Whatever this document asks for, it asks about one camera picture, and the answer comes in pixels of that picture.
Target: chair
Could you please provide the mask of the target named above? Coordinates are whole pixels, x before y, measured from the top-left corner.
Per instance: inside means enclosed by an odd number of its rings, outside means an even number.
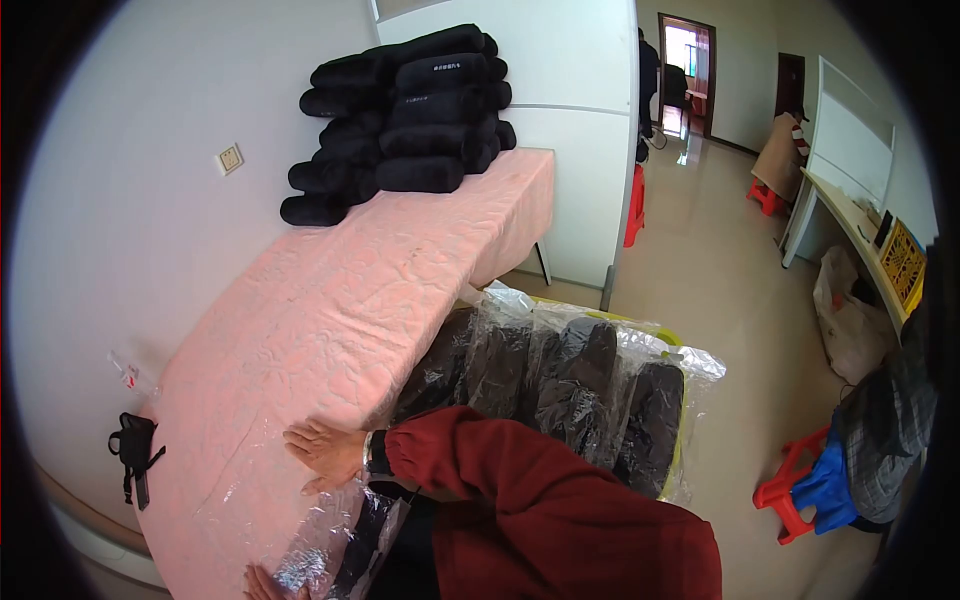
[[[663,105],[677,107],[686,113],[686,127],[690,129],[690,114],[693,112],[693,103],[686,94],[686,75],[684,70],[676,64],[667,64],[663,67]]]
[[[756,198],[760,202],[760,212],[768,217],[773,216],[774,211],[783,209],[783,198],[756,177],[753,185],[750,186],[750,191],[747,192],[747,200],[751,198]]]
[[[634,190],[630,194],[630,213],[627,215],[627,232],[623,236],[623,247],[632,248],[636,234],[643,229],[643,194],[647,183],[643,176],[643,167],[634,165]]]
[[[795,540],[797,536],[813,531],[813,521],[806,522],[800,517],[797,507],[793,505],[790,490],[793,484],[806,477],[813,469],[813,466],[808,466],[794,470],[800,455],[806,450],[813,455],[814,460],[819,458],[824,451],[821,446],[827,438],[827,432],[829,432],[829,426],[796,442],[784,444],[782,451],[786,452],[786,458],[777,469],[777,474],[770,481],[761,484],[754,492],[754,506],[758,509],[768,507],[774,509],[783,521],[783,531],[777,538],[781,546]]]

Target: doorway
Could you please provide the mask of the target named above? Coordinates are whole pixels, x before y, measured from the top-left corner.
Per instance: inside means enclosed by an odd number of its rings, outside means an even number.
[[[716,28],[671,14],[660,20],[660,107],[663,132],[709,137],[716,96]]]
[[[777,59],[777,103],[774,117],[804,105],[804,57],[781,52]]]

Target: window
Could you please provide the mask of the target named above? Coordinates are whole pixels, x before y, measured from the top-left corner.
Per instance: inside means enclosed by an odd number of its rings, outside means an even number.
[[[675,64],[689,77],[697,76],[697,35],[686,29],[666,26],[666,63]]]
[[[690,77],[697,76],[697,47],[686,44],[686,66],[684,73]]]

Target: red plastic stool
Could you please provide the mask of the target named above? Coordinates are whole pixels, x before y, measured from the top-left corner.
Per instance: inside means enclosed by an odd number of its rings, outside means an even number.
[[[813,435],[806,436],[796,442],[787,442],[783,445],[783,452],[786,452],[786,458],[783,464],[777,469],[777,474],[773,479],[761,484],[754,492],[754,506],[758,509],[767,507],[777,511],[780,520],[783,521],[783,531],[777,541],[784,545],[793,541],[797,536],[813,531],[813,520],[804,521],[793,505],[793,498],[790,496],[790,489],[802,477],[806,476],[813,469],[813,466],[794,470],[800,455],[806,449],[816,460],[824,451],[821,447],[823,441],[827,438],[829,426],[824,427]]]
[[[643,167],[634,166],[634,191],[630,194],[630,214],[627,215],[627,234],[623,236],[623,247],[630,248],[636,240],[636,233],[643,229],[643,194],[647,182],[643,177]]]
[[[775,194],[772,189],[763,183],[760,183],[756,177],[754,177],[754,184],[750,186],[750,191],[747,192],[747,200],[750,200],[751,197],[760,201],[760,205],[762,206],[760,212],[768,217],[773,215],[775,210],[783,209],[783,198]]]

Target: wristwatch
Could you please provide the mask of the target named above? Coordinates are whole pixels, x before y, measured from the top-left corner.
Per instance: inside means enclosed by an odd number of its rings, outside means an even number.
[[[393,475],[387,458],[386,429],[377,429],[367,434],[363,442],[363,469],[371,475]]]

